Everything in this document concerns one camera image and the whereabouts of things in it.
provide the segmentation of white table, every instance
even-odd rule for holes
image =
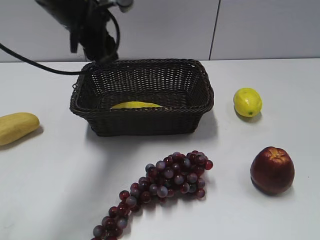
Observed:
[[[215,92],[213,111],[190,135],[97,137],[69,110],[76,76],[24,63],[0,64],[0,116],[30,112],[41,121],[28,137],[0,149],[0,239],[90,240],[118,194],[176,151],[199,150],[214,162],[204,201],[178,200],[135,216],[123,240],[320,239],[320,59],[203,61]],[[47,63],[79,70],[85,63]],[[263,100],[252,122],[233,109],[237,89]],[[284,148],[293,187],[279,197],[250,180],[256,154]]]

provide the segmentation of plastic fruit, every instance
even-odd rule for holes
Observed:
[[[0,117],[0,146],[10,144],[36,130],[40,125],[37,116],[17,112]]]
[[[203,157],[204,161],[196,162],[199,156]],[[176,169],[183,169],[183,172],[175,171],[175,165],[178,166]],[[159,203],[165,204],[168,198],[173,198],[178,193],[198,199],[204,198],[206,183],[198,174],[202,175],[205,169],[211,170],[212,167],[212,161],[198,151],[189,152],[187,156],[175,152],[155,165],[147,164],[144,168],[147,177],[142,176],[138,182],[134,182],[130,187],[130,194],[127,190],[120,192],[121,202],[118,206],[111,207],[109,216],[105,216],[101,225],[93,229],[92,240],[117,240],[122,235],[123,229],[128,226],[129,215],[138,212],[143,205],[149,204],[152,200],[158,199]]]
[[[253,88],[241,88],[233,96],[234,109],[244,117],[254,117],[262,109],[262,100]]]
[[[139,109],[139,108],[159,108],[162,107],[155,103],[143,101],[127,101],[114,105],[111,109]]]
[[[264,148],[250,168],[252,183],[268,195],[287,191],[294,181],[295,167],[288,153],[273,146]]]

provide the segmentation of lemon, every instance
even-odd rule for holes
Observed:
[[[254,117],[262,109],[262,100],[256,90],[244,87],[236,91],[233,96],[234,109],[244,117]]]
[[[155,103],[143,101],[127,101],[114,105],[111,109],[139,109],[139,108],[159,108],[162,107]]]

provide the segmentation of apple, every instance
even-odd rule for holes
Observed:
[[[260,191],[268,195],[277,195],[292,186],[295,167],[285,150],[269,146],[254,158],[250,175],[252,183]]]

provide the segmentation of wicker basket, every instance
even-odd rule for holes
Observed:
[[[214,106],[208,74],[192,59],[119,60],[87,64],[73,86],[70,110],[101,137],[192,133]],[[163,107],[111,109],[129,101]]]

